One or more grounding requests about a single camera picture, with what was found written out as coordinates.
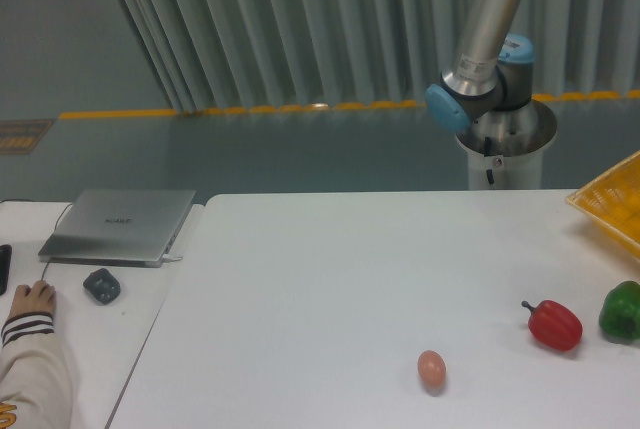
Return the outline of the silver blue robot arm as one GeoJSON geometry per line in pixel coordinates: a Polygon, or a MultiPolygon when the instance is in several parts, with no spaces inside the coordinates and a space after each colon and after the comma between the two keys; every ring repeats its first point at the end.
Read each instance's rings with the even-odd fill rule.
{"type": "Polygon", "coordinates": [[[469,0],[454,53],[425,92],[431,116],[460,133],[490,111],[527,104],[532,93],[639,88],[639,0],[469,0]]]}

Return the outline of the cream sleeved forearm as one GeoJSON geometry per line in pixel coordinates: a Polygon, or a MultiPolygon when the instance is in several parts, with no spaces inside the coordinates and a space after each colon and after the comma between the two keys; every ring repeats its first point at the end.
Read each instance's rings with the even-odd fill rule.
{"type": "Polygon", "coordinates": [[[73,390],[53,316],[28,312],[1,332],[1,426],[68,428],[73,390]]]}

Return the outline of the person's hand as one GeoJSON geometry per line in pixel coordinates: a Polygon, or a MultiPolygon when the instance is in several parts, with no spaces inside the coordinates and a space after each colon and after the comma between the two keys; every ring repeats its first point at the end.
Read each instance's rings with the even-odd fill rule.
{"type": "Polygon", "coordinates": [[[8,318],[31,313],[44,313],[54,317],[56,306],[55,287],[44,280],[38,280],[32,286],[23,284],[16,288],[8,318]]]}

